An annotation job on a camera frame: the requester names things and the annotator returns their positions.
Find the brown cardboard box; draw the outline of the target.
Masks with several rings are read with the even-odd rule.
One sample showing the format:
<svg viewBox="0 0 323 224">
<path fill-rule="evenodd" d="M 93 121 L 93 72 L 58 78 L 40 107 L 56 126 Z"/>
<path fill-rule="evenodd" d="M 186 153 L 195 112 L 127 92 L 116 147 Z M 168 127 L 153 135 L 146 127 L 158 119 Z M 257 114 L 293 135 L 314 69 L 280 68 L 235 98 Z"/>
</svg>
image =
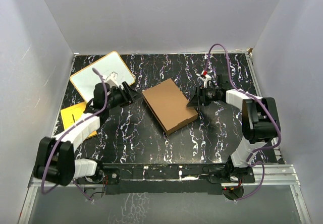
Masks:
<svg viewBox="0 0 323 224">
<path fill-rule="evenodd" d="M 187 107 L 187 98 L 172 79 L 142 91 L 142 95 L 166 135 L 198 118 L 197 111 Z"/>
</svg>

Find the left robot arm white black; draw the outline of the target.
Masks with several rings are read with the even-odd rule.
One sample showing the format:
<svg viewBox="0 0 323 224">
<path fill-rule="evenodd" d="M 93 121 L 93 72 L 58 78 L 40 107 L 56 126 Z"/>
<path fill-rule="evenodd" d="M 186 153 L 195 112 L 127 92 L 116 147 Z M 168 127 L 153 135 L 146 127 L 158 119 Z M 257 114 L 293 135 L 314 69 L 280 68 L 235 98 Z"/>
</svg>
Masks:
<svg viewBox="0 0 323 224">
<path fill-rule="evenodd" d="M 83 177 L 93 183 L 101 182 L 104 170 L 98 167 L 98 162 L 90 158 L 75 159 L 74 153 L 89 135 L 107 121 L 111 109 L 129 106 L 140 98 L 141 94 L 126 82 L 120 86 L 96 84 L 93 98 L 86 104 L 81 117 L 62 133 L 41 139 L 33 176 L 61 186 Z"/>
</svg>

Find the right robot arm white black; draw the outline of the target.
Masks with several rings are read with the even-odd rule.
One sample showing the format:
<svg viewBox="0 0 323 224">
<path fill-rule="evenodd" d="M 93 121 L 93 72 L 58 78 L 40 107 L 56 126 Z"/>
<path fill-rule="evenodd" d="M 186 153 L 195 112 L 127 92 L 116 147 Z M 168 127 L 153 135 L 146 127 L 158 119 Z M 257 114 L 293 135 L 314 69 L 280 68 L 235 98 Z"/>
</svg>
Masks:
<svg viewBox="0 0 323 224">
<path fill-rule="evenodd" d="M 196 87 L 187 107 L 199 109 L 213 101 L 222 101 L 242 112 L 243 137 L 237 149 L 228 157 L 224 167 L 206 170 L 208 179 L 241 181 L 251 172 L 251 161 L 256 154 L 279 135 L 276 102 L 272 97 L 258 97 L 236 88 L 226 75 L 218 75 L 215 84 L 206 71 L 202 71 L 199 78 L 202 85 Z"/>
</svg>

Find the yellow notebook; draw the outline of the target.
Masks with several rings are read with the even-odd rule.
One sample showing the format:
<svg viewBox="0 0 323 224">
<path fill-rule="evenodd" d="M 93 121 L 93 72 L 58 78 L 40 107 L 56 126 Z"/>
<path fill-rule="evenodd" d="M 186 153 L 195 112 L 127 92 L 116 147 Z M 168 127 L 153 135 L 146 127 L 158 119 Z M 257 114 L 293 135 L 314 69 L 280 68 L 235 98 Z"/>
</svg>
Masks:
<svg viewBox="0 0 323 224">
<path fill-rule="evenodd" d="M 85 111 L 85 107 L 86 107 L 86 102 L 81 102 L 61 110 L 61 118 L 62 118 L 64 130 L 69 129 L 81 118 L 83 112 Z M 76 140 L 84 141 L 87 138 L 91 138 L 97 135 L 97 132 L 93 131 L 91 134 L 88 134 L 87 137 L 85 137 L 84 134 L 80 133 L 80 131 L 78 131 L 76 128 L 74 130 L 76 131 L 76 138 L 73 141 L 74 143 Z"/>
</svg>

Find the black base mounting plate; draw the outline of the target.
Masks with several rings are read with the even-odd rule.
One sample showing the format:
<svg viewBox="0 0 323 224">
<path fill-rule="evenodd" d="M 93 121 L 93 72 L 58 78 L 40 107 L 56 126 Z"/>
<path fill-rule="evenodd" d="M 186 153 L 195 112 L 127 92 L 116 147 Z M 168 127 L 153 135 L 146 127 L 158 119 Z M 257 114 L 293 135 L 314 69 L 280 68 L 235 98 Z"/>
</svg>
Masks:
<svg viewBox="0 0 323 224">
<path fill-rule="evenodd" d="M 207 193 L 221 195 L 223 188 L 253 184 L 251 168 L 234 169 L 223 163 L 112 164 L 103 163 L 95 177 L 78 184 L 99 186 L 107 195 L 126 193 Z"/>
</svg>

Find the whiteboard with orange frame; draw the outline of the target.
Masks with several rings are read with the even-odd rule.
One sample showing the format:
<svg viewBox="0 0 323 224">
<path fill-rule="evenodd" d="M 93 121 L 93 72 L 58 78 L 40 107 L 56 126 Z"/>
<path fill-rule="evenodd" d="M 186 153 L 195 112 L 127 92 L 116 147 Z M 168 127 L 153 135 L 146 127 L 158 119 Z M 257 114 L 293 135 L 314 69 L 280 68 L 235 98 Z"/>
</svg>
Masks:
<svg viewBox="0 0 323 224">
<path fill-rule="evenodd" d="M 93 98 L 95 85 L 101 82 L 99 76 L 92 69 L 96 69 L 101 76 L 108 76 L 111 72 L 116 72 L 118 74 L 117 81 L 120 85 L 124 81 L 128 85 L 132 85 L 136 80 L 136 76 L 130 71 L 121 56 L 116 51 L 112 51 L 70 76 L 71 83 L 85 102 Z"/>
</svg>

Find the aluminium rail frame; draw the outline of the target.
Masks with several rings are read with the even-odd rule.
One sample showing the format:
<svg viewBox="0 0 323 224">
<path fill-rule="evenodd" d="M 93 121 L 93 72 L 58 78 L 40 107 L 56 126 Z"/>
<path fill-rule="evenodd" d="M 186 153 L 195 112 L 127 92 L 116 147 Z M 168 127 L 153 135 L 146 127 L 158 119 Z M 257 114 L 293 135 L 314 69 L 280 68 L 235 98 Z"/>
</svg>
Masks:
<svg viewBox="0 0 323 224">
<path fill-rule="evenodd" d="M 263 183 L 233 202 L 206 193 L 104 195 L 99 185 L 58 187 L 42 195 L 33 181 L 19 223 L 311 223 L 294 180 Z"/>
</svg>

